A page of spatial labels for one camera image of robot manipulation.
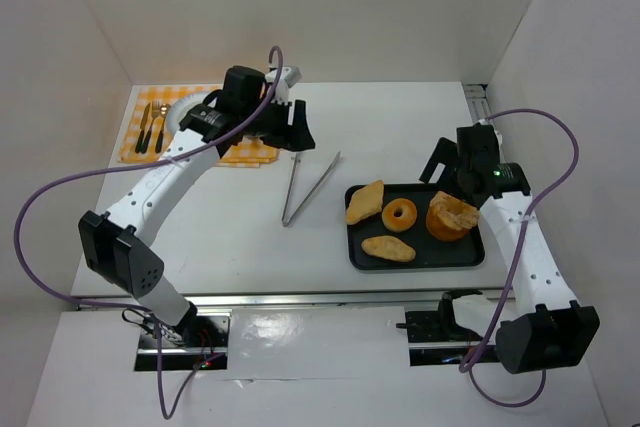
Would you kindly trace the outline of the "ring donut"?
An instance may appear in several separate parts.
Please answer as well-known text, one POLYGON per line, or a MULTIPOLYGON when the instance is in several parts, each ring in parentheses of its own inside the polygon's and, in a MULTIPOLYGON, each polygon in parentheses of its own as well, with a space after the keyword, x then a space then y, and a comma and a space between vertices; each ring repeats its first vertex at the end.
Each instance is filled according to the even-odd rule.
POLYGON ((417 216, 417 208, 411 200, 397 198, 384 207, 381 218, 387 230, 400 233, 410 229, 417 216))

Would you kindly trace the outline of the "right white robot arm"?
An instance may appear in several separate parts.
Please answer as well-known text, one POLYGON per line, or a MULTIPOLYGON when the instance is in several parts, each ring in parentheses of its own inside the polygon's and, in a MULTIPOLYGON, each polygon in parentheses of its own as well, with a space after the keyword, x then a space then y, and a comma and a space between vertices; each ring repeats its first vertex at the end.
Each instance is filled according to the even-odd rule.
POLYGON ((494 128, 461 127, 457 139, 438 140, 420 177, 438 165, 438 192, 426 214, 427 231, 453 242, 485 222, 508 267, 505 290, 496 302, 477 292, 449 292, 442 298, 446 320, 482 336, 511 374, 572 367, 580 363, 600 320, 568 287, 535 217, 538 198, 522 168, 500 160, 494 128))

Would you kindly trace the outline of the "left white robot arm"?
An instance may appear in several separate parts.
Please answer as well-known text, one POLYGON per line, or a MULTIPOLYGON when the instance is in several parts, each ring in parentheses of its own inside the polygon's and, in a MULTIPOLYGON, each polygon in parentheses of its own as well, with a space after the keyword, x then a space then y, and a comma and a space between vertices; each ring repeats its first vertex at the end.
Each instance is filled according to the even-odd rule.
POLYGON ((217 329, 166 279, 151 246, 191 186, 243 137, 291 152, 314 148, 305 102, 288 99, 300 78, 295 66, 268 74, 234 66, 222 88, 178 100, 167 115, 173 139, 162 166, 149 170, 104 213, 88 211, 79 221, 89 269, 126 291, 185 343, 216 336, 217 329))

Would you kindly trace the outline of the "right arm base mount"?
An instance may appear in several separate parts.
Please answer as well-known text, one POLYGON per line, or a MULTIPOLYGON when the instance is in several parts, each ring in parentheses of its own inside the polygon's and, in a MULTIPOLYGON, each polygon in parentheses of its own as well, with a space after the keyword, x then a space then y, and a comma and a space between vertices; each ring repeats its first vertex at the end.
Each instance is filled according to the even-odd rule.
POLYGON ((465 294, 482 294, 496 301, 500 290, 401 290, 393 294, 405 309, 404 319, 395 326, 407 335, 410 364, 453 365, 482 339, 455 323, 453 300, 465 294))

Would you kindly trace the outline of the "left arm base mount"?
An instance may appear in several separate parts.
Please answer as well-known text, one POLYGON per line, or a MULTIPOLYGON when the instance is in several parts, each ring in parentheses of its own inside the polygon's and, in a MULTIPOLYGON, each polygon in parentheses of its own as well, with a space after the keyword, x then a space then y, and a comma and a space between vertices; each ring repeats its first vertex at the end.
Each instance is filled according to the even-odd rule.
MULTIPOLYGON (((135 372, 152 372, 157 367, 157 336, 148 314, 124 309, 121 319, 139 329, 134 362, 135 372)), ((189 340, 162 325, 162 362, 166 371, 188 372, 195 364, 201 371, 222 371, 228 366, 228 339, 231 312, 207 312, 200 320, 203 324, 189 340)))

